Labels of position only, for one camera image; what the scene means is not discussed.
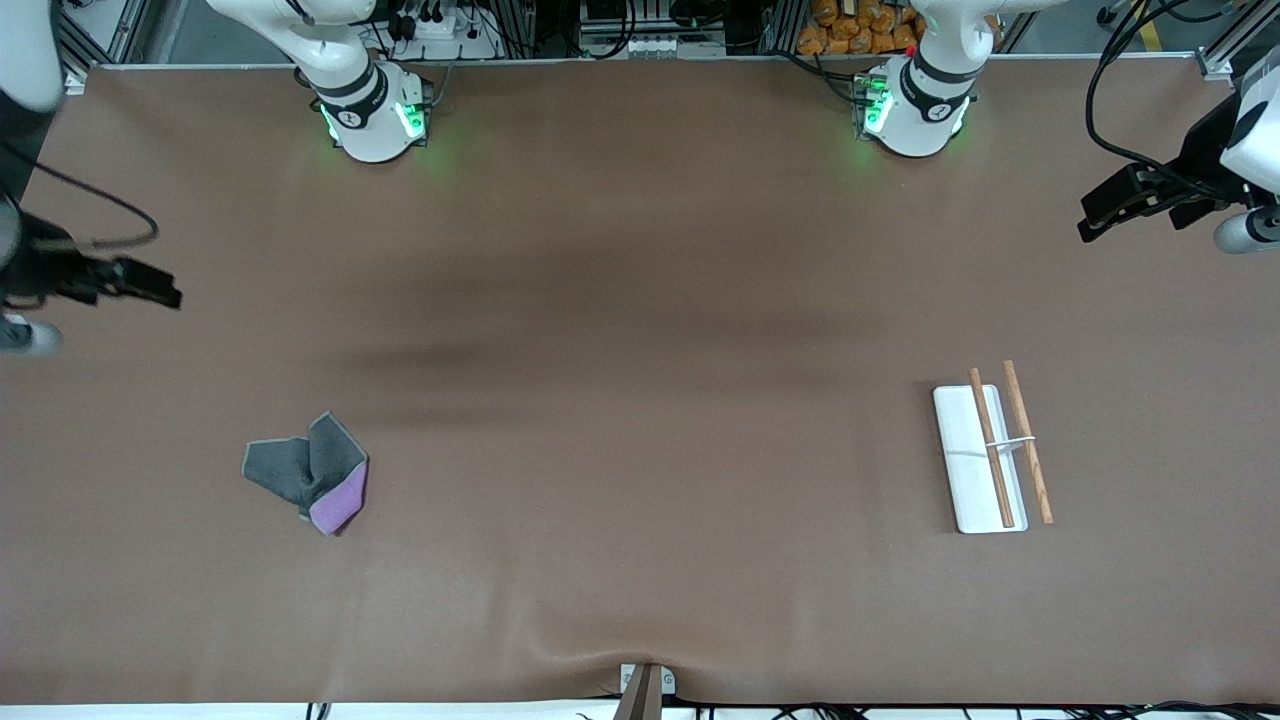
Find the black cable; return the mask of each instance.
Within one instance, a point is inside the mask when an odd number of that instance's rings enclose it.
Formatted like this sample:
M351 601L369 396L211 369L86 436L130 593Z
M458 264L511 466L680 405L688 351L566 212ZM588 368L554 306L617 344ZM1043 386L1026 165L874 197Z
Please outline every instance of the black cable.
M824 716L833 717L835 720L867 720L861 710L851 705L832 705L829 702L814 702L810 705L814 710Z
M724 18L728 17L728 3L724 4L724 9L721 10L719 13L713 13L709 15L680 13L676 10L676 5L677 3L671 4L671 10L667 13L667 15L671 18L673 23L678 24L680 27L703 29L709 24L723 22Z
M1263 717L1260 715L1261 712L1271 714L1277 708L1266 705L1199 705L1184 701L1166 701L1156 705L1146 705L1142 707L1089 706L1089 707L1056 707L1056 710L1066 712L1068 715L1070 715L1076 720L1139 720L1143 715L1156 711L1197 712L1197 714L1221 712L1222 715L1233 717L1233 720L1263 720Z
M760 41L762 37L764 37L763 33L756 35L751 40L744 40L741 42L718 42L717 45L719 45L721 47L746 47L749 45L755 45L756 42Z
M627 46L631 44L631 40L635 38L635 35L636 35L636 19L637 19L637 15L636 15L636 3L635 3L635 0L627 0L627 9L623 10L622 19L621 19L620 26L618 26L618 33L620 33L618 41L614 42L613 47L609 49L609 51L605 53L604 55L600 55L600 56L591 55L590 53L588 53L586 50L584 50L581 46L579 46L579 44L573 40L573 27L577 24L577 20L572 15L568 14L568 12L566 10L566 8L571 8L571 5L575 5L575 4L576 3L571 3L570 0L561 0L561 5L559 5L559 10L561 10L561 18L559 18L559 20L561 20L561 37L564 38L564 49L567 51L572 53L575 56L577 56L577 58L593 58L595 60L608 60L609 58L613 58L618 53L622 53L623 50L626 50ZM631 15L631 28L630 29L627 29L627 14L628 14L627 12L628 10L630 10L630 15Z
M311 711L316 711L315 720L328 720L329 710L333 708L332 702L308 702L307 703L307 719L311 720Z
M375 23L374 20L365 20L362 24L369 26L370 29L374 31L374 37L378 38L378 47L383 51L383 58L390 60L392 59L390 50L388 50L387 44L383 42L383 31L378 27L378 23Z
M803 59L800 59L799 55L794 55L791 53L787 53L786 50L765 50L764 53L762 53L762 55L774 55L778 58L786 58L787 60L791 60L794 65L796 65L797 68L803 69L804 72L812 76L817 77L823 76L823 70L820 68L815 68L809 63L805 63ZM826 73L826 74L828 74L833 79L847 79L847 81L854 79L854 76L850 74L842 74L842 73Z
M1138 35L1138 32L1143 27L1155 22L1155 19L1158 18L1160 15L1167 14L1171 9L1184 5L1189 1L1190 0L1172 0L1171 3L1162 4L1155 12L1144 13L1142 17L1137 19L1137 22L1132 27L1126 28L1129 22L1134 19L1135 14L1138 13L1138 8L1142 4L1134 4L1129 9L1124 19L1120 22L1120 24L1116 26L1116 29L1111 33L1111 38L1107 41L1106 47L1103 47L1102 50L1102 56L1098 59L1098 67L1093 72L1093 77L1089 79L1089 87L1084 95L1084 127L1089 133L1089 140L1092 140L1094 145L1102 147L1107 152L1146 165L1152 172L1158 173L1165 179L1180 184L1188 190L1192 190L1206 199L1230 201L1230 199L1226 197L1225 193L1203 182L1188 178L1175 172L1172 168L1165 165L1164 163L1158 163L1140 152L1129 150L1128 147L1121 147L1103 138L1098 133L1094 123L1094 117L1093 117L1094 96L1097 95L1098 83L1102 79L1102 73L1107 69L1108 65L1111 65L1112 63L1116 61L1116 59L1120 58L1121 53L1124 53L1124 49L1129 46L1129 44L1133 41L1133 38Z
M0 145L4 146L4 149L9 152L9 155L13 155L18 160L22 160L23 163L31 165L32 168L35 168L35 169L37 169L37 170L47 174L47 176L52 176L52 177L60 179L61 182L64 182L64 183L67 183L67 184L69 184L72 187L83 190L84 192L87 192L90 195L95 195L97 197L101 197L102 200L106 200L108 202L111 202L113 205L116 205L118 208L123 208L123 209L128 210L129 213L132 213L133 215L137 215L143 223L147 224L147 231L146 232L136 234L136 236L131 236L131 237L113 237L113 238L96 238L95 237L95 238L90 238L88 245L91 247L95 247L97 250L114 250L114 249L122 249L122 247L138 247L141 245L146 245L146 243L151 242L152 240L156 238L156 236L160 234L160 225L156 224L155 218L152 218L146 211L143 211L141 208L138 208L137 205L129 202L128 200L124 200L122 197L111 195L110 192L108 192L105 190L101 190L99 187L95 187L95 186L92 186L92 184L90 184L90 183L87 183L87 182L84 182L82 179L78 179L78 178L74 178L74 177L68 176L65 173L61 173L59 170L55 170L55 169L50 168L49 165L46 165L46 164L38 161L38 160L36 160L35 158L27 156L26 152L22 152L17 147L14 147L13 143L10 143L8 140L0 138Z
M631 45L631 40L636 36L636 0L627 0L627 10L631 14L631 29L627 29L627 18L622 15L622 22L618 26L618 32L622 35L618 37L617 44L613 45L613 49L596 58L596 60L608 60Z
M836 94L836 97L840 97L841 100L849 102L850 105L858 105L858 100L854 100L852 95L849 95L845 91L836 87L836 81L832 79L831 73L822 69L822 60L817 55L813 56L813 61L818 67L818 72L822 73L822 79L827 83L827 87Z
M475 24L475 22L476 22L476 6L475 6L475 3L472 3L470 5L470 8L471 8L471 12L467 13L467 19L471 20L471 24ZM507 35L507 32L504 29L502 29L502 27L497 22L490 22L489 20L489 15L486 15L484 13L480 13L480 19L484 20L485 27L492 28L495 33L498 33L499 37L502 37L509 45L515 45L516 47L518 47L521 58L529 58L529 51L534 51L534 53L538 51L538 45L529 45L527 42L521 42L518 40L512 38L509 35Z
M1156 3L1160 4L1161 6L1164 6L1165 0L1156 0ZM1184 15L1184 14L1179 13L1178 10L1170 10L1169 12L1169 17L1170 18L1174 18L1175 20L1179 20L1179 22L1190 23L1190 24L1212 22L1212 20L1216 20L1216 19L1221 18L1225 14L1226 14L1225 10L1219 10L1216 13L1210 13L1207 15L1188 17L1188 15Z

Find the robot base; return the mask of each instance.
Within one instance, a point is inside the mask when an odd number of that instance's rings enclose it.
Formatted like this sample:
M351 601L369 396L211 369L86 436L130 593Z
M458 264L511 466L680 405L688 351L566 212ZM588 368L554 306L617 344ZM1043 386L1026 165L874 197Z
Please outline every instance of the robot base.
M924 158L946 146L951 136L960 132L961 118L969 108L969 100L951 111L943 105L948 117L942 122L925 120L920 111L910 105L902 90L902 68L906 56L897 56L879 68L868 70L872 90L868 90L869 102L855 108L858 127L867 137L874 137L899 155Z
M0 354L49 357L63 346L63 333L22 315L0 315Z
M431 86L394 63L378 63L387 73L388 91L362 128L348 128L324 113L334 145L361 163L385 163L410 146L426 145L431 120Z

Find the metal bracket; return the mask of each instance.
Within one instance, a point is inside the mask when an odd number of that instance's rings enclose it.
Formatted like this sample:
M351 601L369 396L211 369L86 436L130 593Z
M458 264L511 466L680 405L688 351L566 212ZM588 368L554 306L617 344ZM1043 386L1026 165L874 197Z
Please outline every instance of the metal bracket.
M623 666L622 675L626 689L622 692L622 700L618 701L618 710L613 714L613 720L662 720L663 680L671 675L672 688L675 688L675 674L649 662L631 667L631 676L627 678L626 666Z
M1231 61L1224 60L1220 65L1215 67L1211 64L1211 60L1203 47L1198 47L1196 50L1196 63L1199 64L1201 74L1204 76L1204 79L1207 81L1231 79Z
M667 667L658 666L662 673L662 694L676 694L676 674ZM622 666L621 676L618 678L618 692L627 692L627 685L631 683L631 675L636 671L634 664L626 664Z

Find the green led light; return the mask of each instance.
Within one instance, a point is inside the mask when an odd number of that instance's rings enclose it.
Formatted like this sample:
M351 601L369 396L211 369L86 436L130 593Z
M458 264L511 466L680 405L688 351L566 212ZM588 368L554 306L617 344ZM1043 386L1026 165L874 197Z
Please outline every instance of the green led light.
M893 108L893 94L884 91L879 99L867 109L867 123L864 129L868 132L879 132L884 128L884 118L888 117L888 111Z
M396 104L396 114L399 115L401 124L404 126L404 132L410 137L421 137L422 135L422 111L415 105L403 105L401 102Z
M964 111L968 109L969 109L969 99L965 97L964 102L960 104L960 109L956 110L956 123L951 126L951 135L960 132L960 128L964 126Z
M338 128L333 127L333 118L329 117L329 110L324 105L320 105L320 114L324 117L324 124L329 126L329 137L338 142Z

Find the cable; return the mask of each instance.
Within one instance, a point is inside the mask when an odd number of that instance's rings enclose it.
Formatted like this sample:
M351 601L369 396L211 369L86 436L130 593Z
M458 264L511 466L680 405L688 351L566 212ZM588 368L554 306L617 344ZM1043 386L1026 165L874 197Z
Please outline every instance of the cable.
M440 91L431 95L431 108L444 102L444 91L449 88L449 79L453 78L453 65L456 64L458 64L457 60L449 60L449 69L444 70L444 79L440 81Z
M809 73L809 74L812 74L814 77L822 78L822 81L824 83L827 83L827 87L836 95L836 97L840 97L841 100L844 100L845 102L849 102L851 105L859 105L859 106L867 105L867 100L861 100L861 99L854 97L854 96L846 94L845 91L840 90L840 87L836 86L836 82L852 83L854 82L854 76L847 74L847 73L833 73L831 70L824 69L822 67L822 60L818 58L818 55L813 56L813 61L814 61L813 65L810 65L809 63L805 63L804 60L801 60L799 55L794 55L791 53L787 53L786 50L765 50L763 53L763 55L776 55L778 58L786 58L794 65L796 65L797 68L803 69L804 72L806 72L806 73Z
M1190 0L1172 0L1171 3L1162 4L1155 12L1152 12L1152 13L1144 13L1140 18L1137 19L1137 22L1133 24L1133 27L1128 27L1128 28L1126 28L1126 26L1129 24L1130 20L1134 19L1134 17L1138 13L1138 8L1142 4L1134 4L1129 9L1129 12L1125 13L1124 19L1120 20L1120 24L1116 26L1116 29L1111 33L1111 38L1107 41L1106 47L1103 47L1102 56L1098 59L1098 67L1093 72L1093 77L1089 79L1089 87L1088 87L1088 90L1085 91L1085 95L1084 95L1084 127L1085 127L1085 129L1089 133L1089 140L1092 140L1094 142L1094 145L1097 145L1098 147L1102 147L1107 152L1111 152L1114 155L1119 155L1121 158L1125 158L1128 160L1138 163L1140 165L1146 165L1152 172L1158 173L1165 179L1167 179L1170 182L1174 182L1176 184L1180 184L1180 186L1183 186L1183 187L1185 187L1185 188L1196 192L1197 195L1203 196L1207 200L1217 200L1217 201L1229 202L1230 199L1224 192L1219 191L1217 188L1213 188L1213 187L1211 187L1211 186L1208 186L1208 184L1206 184L1206 183L1203 183L1201 181L1196 181L1196 179L1188 178L1188 177L1178 173L1172 168L1165 165L1164 163L1158 163L1158 161L1156 161L1156 160L1153 160L1153 159L1151 159L1151 158L1148 158L1148 156L1146 156L1146 155L1143 155L1140 152L1137 152L1134 150L1129 150L1128 147L1121 147L1121 146L1119 146L1119 145L1116 145L1116 143L1114 143L1114 142L1103 138L1098 133L1098 131L1097 131L1097 127L1096 127L1096 123L1094 123L1094 117L1093 117L1094 115L1094 113L1093 113L1094 96L1097 95L1098 83L1102 79L1102 73L1107 69L1107 67L1111 65L1112 63L1115 63L1116 59L1120 58L1121 53L1124 53L1124 49L1129 46L1129 42L1133 41L1133 38L1138 35L1138 32L1143 27L1146 27L1147 24L1151 24L1160 15L1167 14L1174 8L1184 5L1184 4L1189 3L1189 1Z
M561 19L561 37L564 38L564 49L568 50L568 51L571 51L571 53L573 53L573 55L576 55L579 58L589 58L589 59L595 59L595 60L608 60L609 58L613 58L618 53L622 53L623 50L626 50L627 46L631 45L631 40L635 38L635 35L636 35L636 19L637 19L635 0L627 0L627 10L623 10L622 19L620 20L620 26L618 26L618 33L620 33L618 35L618 41L613 44L613 47L609 49L608 53L605 53L604 55L600 55L600 56L591 55L589 51L586 51L581 46L579 46L577 42L573 40L573 37L572 37L572 35L573 35L572 28L573 28L575 20L566 12L566 8L568 8L568 6L570 6L570 0L561 0L561 5L559 5L559 10L561 10L561 18L559 18ZM631 14L631 28L630 29L627 29L627 13L628 12Z
M95 195L97 197L101 197L102 200L106 200L108 202L111 202L113 205L116 205L118 208L123 208L124 210L128 210L133 215L137 215L143 223L147 224L147 231L143 232L143 233L136 234L136 236L114 237L114 238L97 238L97 237L90 238L90 241L88 241L90 247L93 247L96 250L114 250L114 249L122 249L122 247L138 247L141 245L147 245L148 242L151 242L152 240L155 240L156 236L160 234L160 225L156 224L155 218L152 218L151 215L146 214L146 211L143 211L137 205L129 202L128 200L124 200L122 197L111 195L110 192L108 192L105 190L101 190L99 187L95 187L95 186L92 186L92 184L90 184L90 183L87 183L87 182L84 182L82 179L78 179L78 178L74 178L74 177L68 176L65 173L61 173L59 170L55 170L55 169L50 168L49 165L46 165L46 164L38 161L38 160L36 160L35 158L28 158L27 154L22 152L17 147L14 147L13 143L10 143L8 140L0 138L0 145L4 146L4 149L9 152L9 155L13 155L18 160L22 160L23 163L31 165L32 168L35 168L35 169L37 169L37 170L47 174L47 176L52 176L52 177L60 179L61 182L64 182L64 183L67 183L67 184L69 184L72 187L83 190L84 192L87 192L90 195Z
M964 720L973 720L973 715L969 715L969 708L968 708L968 707L961 707L961 708L960 708L960 712L963 712L963 714L964 714ZM1066 710L1066 712L1068 712L1069 715L1071 715L1071 711L1070 711L1070 710ZM1014 708L1014 717L1015 717L1016 720L1023 720L1023 708L1021 708L1021 707L1015 707L1015 708Z
M741 42L712 42L712 45L716 45L716 46L719 46L719 47L748 47L748 46L751 46L751 45L755 45L756 42L759 42L762 37L764 37L764 36L763 35L756 35L751 40L744 40Z
M332 702L308 702L307 703L307 719L306 720L311 720L311 711L312 711L312 708L316 710L315 720L328 720L328 717L329 717L329 710L333 708L333 703Z
M836 97L840 97L841 100L849 102L850 105L858 105L858 100L854 100L852 95L847 95L845 91L836 87L836 81L832 79L831 73L822 69L822 60L817 55L813 56L813 61L818 67L818 72L822 73L822 79L827 83L827 87L836 94Z
M1172 711L1212 714L1220 712L1233 720L1263 720L1262 714L1274 714L1277 708L1270 705L1199 705L1184 701L1167 701L1156 705L1135 706L1089 706L1089 707L1056 707L1076 720L1138 720L1148 712Z
M667 17L677 26L692 29L703 29L709 24L724 22L724 18L728 17L728 3L724 3L723 9L719 12L708 14L686 12L690 4L691 0L675 0L671 4L671 10L667 12Z
M1165 0L1156 0L1156 3L1158 3L1161 6L1164 6ZM1169 12L1169 17L1174 18L1175 20L1184 22L1184 23L1190 23L1190 24L1212 22L1212 20L1216 20L1216 19L1221 18L1225 14L1226 14L1225 9L1219 10L1216 13L1210 13L1207 15L1199 15L1199 17L1187 17L1187 15L1179 13L1178 10L1170 10Z
M374 31L374 37L378 38L378 47L383 51L383 58L390 60L390 50L387 49L387 44L383 42L383 31L378 27L374 20L365 20L362 24L369 26Z
M805 63L799 55L787 53L786 50L765 50L764 53L762 53L762 55L776 55L778 58L786 58L787 60L791 60L791 63L794 65L796 65L797 68L803 69L804 72L806 72L806 73L809 73L812 76L817 76L817 77L827 76L827 77L829 77L832 79L844 79L844 81L849 81L849 82L854 81L854 76L851 76L851 74L833 73L833 72L829 72L829 70L823 70L820 67L810 65L809 63ZM817 55L814 55L814 60L818 61L818 56Z
M470 5L470 8L471 8L471 12L467 13L467 19L471 20L471 24L476 24L476 12L475 12L476 6L475 6L475 3L472 3ZM529 58L529 51L530 50L532 50L534 53L538 51L538 45L529 45L527 42L521 42L518 40L513 40L495 22L490 22L489 20L489 15L486 15L484 13L480 13L480 19L484 22L485 27L488 27L488 28L493 29L495 33L498 33L498 36L502 37L504 41L507 41L507 44L515 45L516 47L518 47L521 58Z

